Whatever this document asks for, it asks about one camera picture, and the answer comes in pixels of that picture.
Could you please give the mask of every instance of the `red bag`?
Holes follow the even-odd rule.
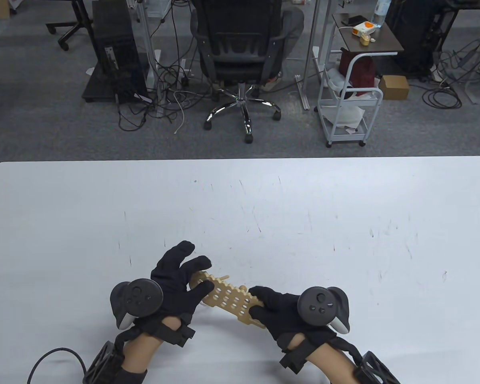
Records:
[[[341,61],[339,63],[339,73],[346,77],[350,62],[358,53],[351,53],[341,48]],[[375,84],[375,64],[371,57],[361,57],[356,61],[350,75],[350,83],[354,88],[373,88]],[[358,92],[357,95],[363,95],[366,92]]]

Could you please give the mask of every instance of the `phone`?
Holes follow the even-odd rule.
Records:
[[[352,16],[347,20],[343,20],[341,23],[346,27],[355,27],[356,25],[359,25],[362,22],[366,22],[366,21],[368,21],[367,18],[361,15],[357,15],[357,16]]]

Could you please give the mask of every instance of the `plastic bottle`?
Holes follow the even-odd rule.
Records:
[[[386,20],[386,15],[391,5],[391,0],[378,0],[375,6],[375,12],[373,14],[372,23],[382,27]]]

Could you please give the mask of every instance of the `person's leg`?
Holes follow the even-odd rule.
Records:
[[[286,59],[297,44],[302,31],[304,31],[304,12],[297,6],[291,6],[282,10],[282,18],[284,22],[288,22],[290,25],[290,33],[284,41],[282,54],[282,58]]]

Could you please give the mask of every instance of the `forearm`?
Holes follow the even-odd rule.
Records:
[[[305,339],[302,333],[295,335],[289,349],[296,348]],[[341,351],[337,351],[329,344],[323,344],[306,359],[315,364],[331,383],[359,384],[354,377],[354,363]]]
[[[162,323],[173,331],[181,327],[179,318],[165,318],[162,320]],[[162,343],[162,340],[154,338],[147,333],[141,334],[124,347],[124,362],[121,367],[127,372],[144,373]]]

